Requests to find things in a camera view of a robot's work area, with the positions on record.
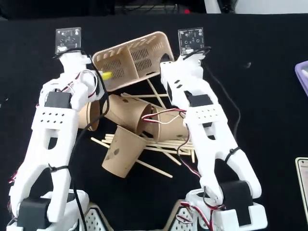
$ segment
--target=wooden chopstick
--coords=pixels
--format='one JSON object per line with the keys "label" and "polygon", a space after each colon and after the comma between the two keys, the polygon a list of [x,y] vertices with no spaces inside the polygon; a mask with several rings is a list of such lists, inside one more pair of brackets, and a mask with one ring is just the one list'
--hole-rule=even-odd
{"label": "wooden chopstick", "polygon": [[[101,142],[101,141],[99,141],[98,139],[96,139],[94,137],[91,137],[91,140],[96,142],[96,143],[98,143],[98,144],[100,144],[100,145],[102,145],[102,146],[104,146],[104,147],[106,147],[106,148],[110,148],[110,145],[105,144],[104,142]],[[162,175],[164,175],[166,177],[173,178],[173,176],[170,175],[169,173],[166,173],[163,170],[160,170],[159,168],[156,168],[156,167],[154,167],[154,166],[152,166],[150,164],[147,164],[147,163],[145,163],[145,162],[143,162],[141,160],[136,160],[136,162],[141,164],[141,165],[143,165],[143,166],[145,166],[145,167],[147,167],[147,168],[149,168],[149,169],[151,169],[151,170],[153,170],[153,171],[155,171],[155,172],[158,172],[158,173],[160,173],[160,174],[162,174]]]}

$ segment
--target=black cable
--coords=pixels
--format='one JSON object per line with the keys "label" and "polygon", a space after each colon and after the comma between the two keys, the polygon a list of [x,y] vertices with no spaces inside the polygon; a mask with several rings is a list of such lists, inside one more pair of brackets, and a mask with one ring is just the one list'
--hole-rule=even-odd
{"label": "black cable", "polygon": [[198,54],[198,53],[201,53],[201,52],[204,52],[204,55],[208,54],[210,51],[212,50],[212,47],[202,47],[200,49],[196,49],[195,51],[187,54],[183,60],[185,59],[188,59],[189,57],[193,56],[194,54]]}
{"label": "black cable", "polygon": [[238,118],[236,120],[236,123],[234,125],[234,129],[233,129],[233,136],[234,136],[234,139],[235,141],[237,142],[237,129],[238,129],[238,126],[239,126],[239,123],[241,121],[241,111],[239,109],[239,107],[236,105],[236,103],[233,101],[233,99],[230,97],[230,95],[228,94],[228,92],[226,91],[225,87],[222,85],[222,83],[214,76],[214,74],[212,73],[212,71],[210,70],[210,68],[206,65],[206,64],[203,64],[204,67],[207,69],[208,73],[210,74],[210,76],[212,77],[212,79],[218,83],[222,89],[222,91],[225,93],[226,97],[228,98],[228,100],[231,102],[231,104],[233,105],[233,107],[237,110],[238,112]]}
{"label": "black cable", "polygon": [[204,192],[203,192],[203,196],[202,196],[202,199],[203,199],[203,202],[204,204],[209,207],[210,209],[213,209],[213,210],[217,210],[217,209],[222,209],[224,207],[224,205],[215,205],[215,206],[212,206],[210,204],[208,204],[206,201],[205,201],[205,195],[206,195],[206,186],[204,187]]}
{"label": "black cable", "polygon": [[[53,59],[58,59],[60,58],[63,54],[65,53],[68,53],[68,52],[71,52],[71,51],[80,51],[81,53],[84,53],[85,55],[87,55],[87,53],[82,50],[81,48],[71,48],[71,49],[67,49],[66,51],[64,52],[61,52],[59,54],[56,54]],[[71,174],[71,171],[69,169],[69,166],[70,166],[70,163],[71,163],[71,160],[72,160],[72,157],[74,156],[75,152],[76,152],[76,149],[77,149],[77,145],[79,144],[81,138],[83,137],[83,135],[86,133],[86,131],[88,130],[88,128],[90,128],[95,122],[97,122],[99,119],[103,118],[109,111],[109,107],[110,107],[110,103],[109,103],[109,97],[108,97],[108,93],[107,93],[107,89],[106,89],[106,86],[104,85],[104,82],[101,78],[101,74],[100,72],[97,70],[96,66],[94,65],[93,63],[93,60],[92,60],[92,57],[87,55],[90,60],[91,60],[91,65],[92,65],[92,68],[95,70],[96,74],[98,75],[98,78],[101,80],[101,84],[103,86],[103,90],[104,90],[104,95],[103,97],[105,96],[106,97],[106,110],[105,112],[103,112],[101,115],[99,115],[98,117],[96,117],[93,121],[91,121],[82,131],[81,133],[79,134],[79,136],[77,137],[76,141],[75,141],[75,144],[73,146],[73,149],[72,149],[72,152],[71,152],[71,156],[70,156],[70,159],[68,161],[68,166],[67,167],[59,167],[59,168],[54,168],[53,170],[60,170],[60,169],[64,169],[64,168],[67,168],[69,173],[70,173],[70,176],[71,176],[71,182],[72,182],[72,185],[73,185],[73,192],[74,192],[74,196],[76,198],[76,202],[77,202],[77,206],[78,206],[78,209],[79,209],[79,212],[80,212],[80,216],[81,216],[81,220],[82,220],[82,223],[84,225],[84,229],[85,231],[88,231],[87,229],[87,224],[86,224],[86,220],[85,220],[85,217],[84,217],[84,214],[83,214],[83,211],[82,211],[82,207],[81,207],[81,204],[80,204],[80,200],[79,200],[79,197],[78,197],[78,194],[77,194],[77,189],[76,189],[76,181],[74,180],[73,178],[73,175]]]}
{"label": "black cable", "polygon": [[200,177],[200,173],[199,173],[197,170],[193,169],[189,164],[187,164],[187,163],[182,159],[182,157],[181,157],[181,155],[180,155],[180,149],[181,149],[181,147],[183,147],[185,144],[188,143],[189,138],[190,138],[190,134],[189,134],[189,131],[188,131],[188,136],[187,136],[185,142],[184,142],[183,144],[181,144],[181,145],[177,148],[177,155],[178,155],[178,158],[180,159],[180,161],[182,162],[182,164],[184,164],[193,174],[195,174],[196,176]]}
{"label": "black cable", "polygon": [[142,6],[144,6],[147,3],[147,1],[148,0],[144,0],[143,3],[140,6],[135,7],[133,9],[128,9],[128,8],[126,8],[125,4],[123,4],[123,9],[126,10],[126,11],[135,11],[137,9],[140,9]]}
{"label": "black cable", "polygon": [[146,10],[143,14],[146,14],[146,13],[150,12],[153,8],[155,8],[155,7],[158,6],[158,5],[159,5],[159,3],[153,5],[150,9]]}

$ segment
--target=yellow object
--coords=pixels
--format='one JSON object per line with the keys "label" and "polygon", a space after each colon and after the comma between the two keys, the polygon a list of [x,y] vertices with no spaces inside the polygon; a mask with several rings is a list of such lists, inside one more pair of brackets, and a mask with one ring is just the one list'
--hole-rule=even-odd
{"label": "yellow object", "polygon": [[110,72],[110,71],[104,72],[104,73],[102,74],[103,80],[110,79],[111,77],[112,77],[112,72]]}

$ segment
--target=white wire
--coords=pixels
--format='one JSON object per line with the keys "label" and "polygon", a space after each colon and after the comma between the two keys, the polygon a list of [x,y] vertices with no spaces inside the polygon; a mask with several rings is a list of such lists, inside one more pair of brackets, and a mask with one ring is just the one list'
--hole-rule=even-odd
{"label": "white wire", "polygon": [[75,94],[74,89],[68,84],[67,87],[72,91],[73,94]]}
{"label": "white wire", "polygon": [[95,91],[96,91],[97,84],[98,84],[98,77],[97,77],[96,74],[94,74],[93,72],[91,72],[89,69],[85,69],[85,70],[83,70],[83,71],[80,72],[79,78],[82,78],[84,73],[90,73],[90,74],[92,74],[92,75],[96,78],[95,87],[94,87],[93,92],[91,92],[91,93],[89,94],[89,96],[90,96],[90,95],[93,95],[93,94],[95,93]]}
{"label": "white wire", "polygon": [[158,120],[154,120],[154,119],[144,119],[144,121],[146,122],[152,122],[152,123],[159,123],[159,124],[170,124],[172,121],[174,121],[176,118],[178,118],[179,115],[177,115],[176,117],[174,117],[173,119],[171,119],[170,121],[168,122],[161,122],[161,121],[158,121]]}
{"label": "white wire", "polygon": [[166,110],[161,111],[161,112],[144,115],[143,117],[141,117],[141,119],[145,119],[146,117],[152,117],[152,116],[155,116],[155,115],[158,115],[158,114],[162,114],[162,113],[165,113],[165,112],[174,112],[174,111],[176,111],[176,112],[185,112],[184,110],[181,110],[181,109],[178,109],[178,108],[170,108],[170,109],[166,109]]}

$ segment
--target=black bracket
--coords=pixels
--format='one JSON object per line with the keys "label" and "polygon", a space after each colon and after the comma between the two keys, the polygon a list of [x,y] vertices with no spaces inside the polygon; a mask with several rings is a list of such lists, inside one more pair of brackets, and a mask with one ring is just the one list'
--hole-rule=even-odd
{"label": "black bracket", "polygon": [[246,181],[238,180],[220,184],[226,210],[235,209],[240,226],[251,224],[248,207],[253,205],[252,196]]}

